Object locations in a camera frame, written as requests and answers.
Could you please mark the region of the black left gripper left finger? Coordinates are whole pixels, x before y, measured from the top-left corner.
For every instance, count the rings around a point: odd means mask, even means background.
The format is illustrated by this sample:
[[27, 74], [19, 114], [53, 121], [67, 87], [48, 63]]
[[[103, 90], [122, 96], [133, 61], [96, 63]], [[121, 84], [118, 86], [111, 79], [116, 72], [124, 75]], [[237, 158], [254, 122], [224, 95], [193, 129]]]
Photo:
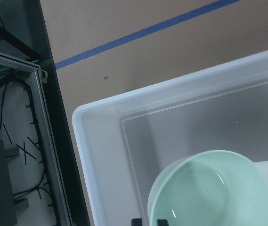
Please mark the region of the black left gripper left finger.
[[133, 218], [131, 220], [131, 226], [142, 226], [142, 219], [141, 218]]

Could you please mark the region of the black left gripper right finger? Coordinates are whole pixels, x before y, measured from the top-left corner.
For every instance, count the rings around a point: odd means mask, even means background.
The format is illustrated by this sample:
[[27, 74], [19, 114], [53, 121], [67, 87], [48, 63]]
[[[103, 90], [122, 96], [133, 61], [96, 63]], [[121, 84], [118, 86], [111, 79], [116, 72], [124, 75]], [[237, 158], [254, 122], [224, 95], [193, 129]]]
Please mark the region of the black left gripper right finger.
[[167, 226], [167, 220], [166, 219], [158, 219], [157, 226]]

